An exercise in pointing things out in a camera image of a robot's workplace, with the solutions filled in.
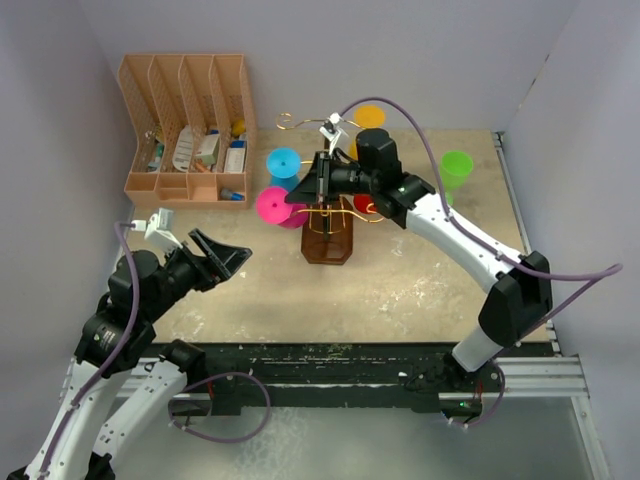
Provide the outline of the pink wine glass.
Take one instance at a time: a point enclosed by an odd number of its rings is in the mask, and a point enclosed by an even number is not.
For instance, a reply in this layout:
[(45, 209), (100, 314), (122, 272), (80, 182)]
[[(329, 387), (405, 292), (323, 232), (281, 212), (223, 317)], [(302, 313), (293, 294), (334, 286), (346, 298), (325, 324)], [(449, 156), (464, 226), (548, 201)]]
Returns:
[(267, 224), (286, 229), (297, 229), (308, 220), (305, 204), (286, 202), (288, 191), (272, 186), (263, 190), (256, 200), (256, 211)]

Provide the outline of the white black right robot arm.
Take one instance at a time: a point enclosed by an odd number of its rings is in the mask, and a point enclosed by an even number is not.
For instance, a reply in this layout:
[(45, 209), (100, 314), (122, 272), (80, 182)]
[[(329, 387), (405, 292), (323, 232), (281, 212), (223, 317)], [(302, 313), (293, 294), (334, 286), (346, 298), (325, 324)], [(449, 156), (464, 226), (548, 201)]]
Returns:
[(404, 171), (386, 130), (361, 131), (356, 149), (357, 161), (347, 163), (337, 148), (316, 152), (310, 171), (285, 200), (326, 206), (342, 195), (367, 194), (376, 213), (438, 247), (476, 281), (487, 295), (478, 325), (444, 360), (446, 383), (467, 391), (482, 367), (551, 311), (549, 262), (538, 252), (522, 255), (456, 216), (432, 185)]

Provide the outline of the green wine glass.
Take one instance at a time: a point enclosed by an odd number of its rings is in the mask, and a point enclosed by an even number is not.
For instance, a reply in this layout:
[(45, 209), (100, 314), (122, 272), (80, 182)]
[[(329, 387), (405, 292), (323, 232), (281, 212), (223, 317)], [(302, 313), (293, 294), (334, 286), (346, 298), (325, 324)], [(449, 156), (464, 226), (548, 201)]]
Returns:
[(474, 169), (472, 157), (462, 151), (446, 152), (439, 168), (447, 203), (454, 204), (454, 193), (466, 183)]

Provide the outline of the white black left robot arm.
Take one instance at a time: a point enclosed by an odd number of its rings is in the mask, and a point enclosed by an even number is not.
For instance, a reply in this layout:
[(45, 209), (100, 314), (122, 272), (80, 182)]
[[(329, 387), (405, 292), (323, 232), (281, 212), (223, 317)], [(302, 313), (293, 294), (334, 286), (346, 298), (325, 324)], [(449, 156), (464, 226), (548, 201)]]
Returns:
[(124, 455), (171, 395), (205, 382), (203, 350), (172, 342), (143, 383), (118, 408), (112, 404), (153, 342), (154, 324), (191, 291), (229, 280), (251, 257), (247, 247), (218, 243), (194, 229), (194, 254), (176, 243), (163, 259), (149, 250), (123, 250), (84, 324), (73, 354), (71, 380), (54, 423), (33, 460), (11, 479), (113, 479)]

